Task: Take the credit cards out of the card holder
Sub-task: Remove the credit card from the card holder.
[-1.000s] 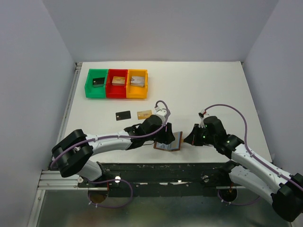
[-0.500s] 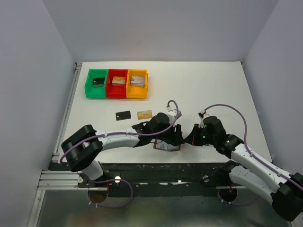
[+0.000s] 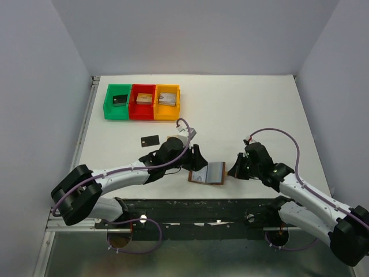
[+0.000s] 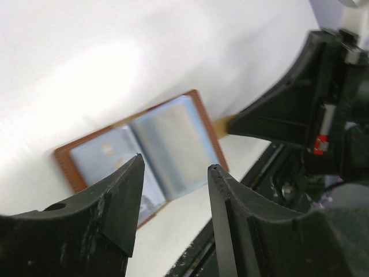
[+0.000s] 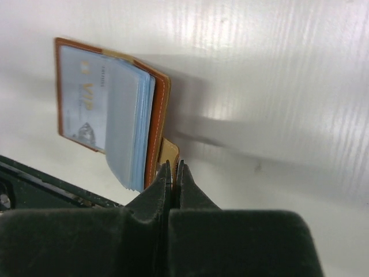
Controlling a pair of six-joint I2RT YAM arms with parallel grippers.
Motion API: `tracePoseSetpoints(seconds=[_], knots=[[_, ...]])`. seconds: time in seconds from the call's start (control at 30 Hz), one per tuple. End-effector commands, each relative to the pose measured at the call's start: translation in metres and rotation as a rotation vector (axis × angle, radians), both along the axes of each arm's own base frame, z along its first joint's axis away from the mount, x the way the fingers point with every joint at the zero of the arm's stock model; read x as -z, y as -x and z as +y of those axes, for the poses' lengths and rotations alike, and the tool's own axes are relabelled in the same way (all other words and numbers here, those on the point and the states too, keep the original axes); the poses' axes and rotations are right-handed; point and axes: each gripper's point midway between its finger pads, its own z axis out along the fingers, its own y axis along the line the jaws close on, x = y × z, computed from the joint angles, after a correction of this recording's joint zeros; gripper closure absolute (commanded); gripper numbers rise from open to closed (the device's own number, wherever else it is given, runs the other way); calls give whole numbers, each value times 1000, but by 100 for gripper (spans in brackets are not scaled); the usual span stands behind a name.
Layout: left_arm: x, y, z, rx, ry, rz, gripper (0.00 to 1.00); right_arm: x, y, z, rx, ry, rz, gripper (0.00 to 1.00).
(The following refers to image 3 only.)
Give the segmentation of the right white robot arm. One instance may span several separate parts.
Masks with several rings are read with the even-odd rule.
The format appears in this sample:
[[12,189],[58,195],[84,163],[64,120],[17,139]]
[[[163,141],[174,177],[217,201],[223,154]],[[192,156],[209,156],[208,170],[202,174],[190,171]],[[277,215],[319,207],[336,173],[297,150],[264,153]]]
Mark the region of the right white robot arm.
[[368,211],[343,204],[306,181],[283,163],[275,163],[259,142],[245,142],[228,175],[242,180],[258,179],[282,193],[278,206],[265,212],[272,226],[294,225],[324,242],[344,264],[354,267],[368,255]]

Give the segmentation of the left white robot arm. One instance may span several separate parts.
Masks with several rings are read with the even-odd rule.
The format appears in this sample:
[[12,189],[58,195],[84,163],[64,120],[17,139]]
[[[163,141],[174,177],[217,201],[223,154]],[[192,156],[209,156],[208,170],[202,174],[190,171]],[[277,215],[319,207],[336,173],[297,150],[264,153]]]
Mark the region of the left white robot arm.
[[125,167],[91,170],[82,164],[68,173],[51,191],[55,203],[52,215],[62,217],[68,226],[98,216],[108,220],[114,227],[121,228],[128,220],[122,202],[105,199],[103,195],[128,186],[155,182],[171,169],[198,171],[207,165],[199,145],[184,144],[176,137],[168,138],[158,150]]

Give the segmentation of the brown leather card holder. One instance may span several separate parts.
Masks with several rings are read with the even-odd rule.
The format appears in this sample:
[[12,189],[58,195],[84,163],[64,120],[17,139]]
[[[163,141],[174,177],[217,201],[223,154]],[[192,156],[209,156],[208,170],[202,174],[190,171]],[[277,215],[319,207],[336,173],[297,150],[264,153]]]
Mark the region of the brown leather card holder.
[[190,171],[188,181],[204,185],[223,185],[225,175],[225,162],[209,162],[199,171]]

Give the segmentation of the black credit card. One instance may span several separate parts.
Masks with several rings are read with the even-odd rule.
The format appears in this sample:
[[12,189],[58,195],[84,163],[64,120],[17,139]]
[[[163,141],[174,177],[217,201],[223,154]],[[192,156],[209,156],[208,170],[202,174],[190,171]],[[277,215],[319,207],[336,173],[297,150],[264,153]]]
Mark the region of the black credit card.
[[160,145],[160,139],[158,135],[141,137],[141,146],[143,148],[152,147],[156,145]]

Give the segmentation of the gold credit card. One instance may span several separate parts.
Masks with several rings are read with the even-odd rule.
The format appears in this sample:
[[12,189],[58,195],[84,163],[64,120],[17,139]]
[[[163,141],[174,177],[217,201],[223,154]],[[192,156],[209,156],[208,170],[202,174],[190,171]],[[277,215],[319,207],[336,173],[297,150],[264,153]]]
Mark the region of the gold credit card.
[[167,136],[167,140],[169,140],[170,138],[180,139],[178,134]]

